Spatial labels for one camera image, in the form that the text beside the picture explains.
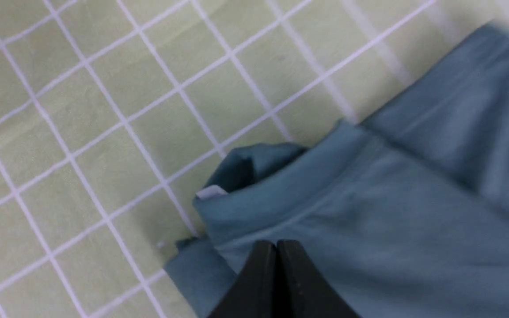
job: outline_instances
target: blue fabric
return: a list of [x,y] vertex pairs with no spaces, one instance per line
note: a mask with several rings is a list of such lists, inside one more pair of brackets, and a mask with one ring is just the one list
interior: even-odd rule
[[[477,30],[361,127],[294,148],[232,151],[208,181],[230,194],[195,202],[229,278],[209,292],[255,240],[297,239],[364,317],[509,317],[509,36]],[[205,317],[184,252],[167,271]]]

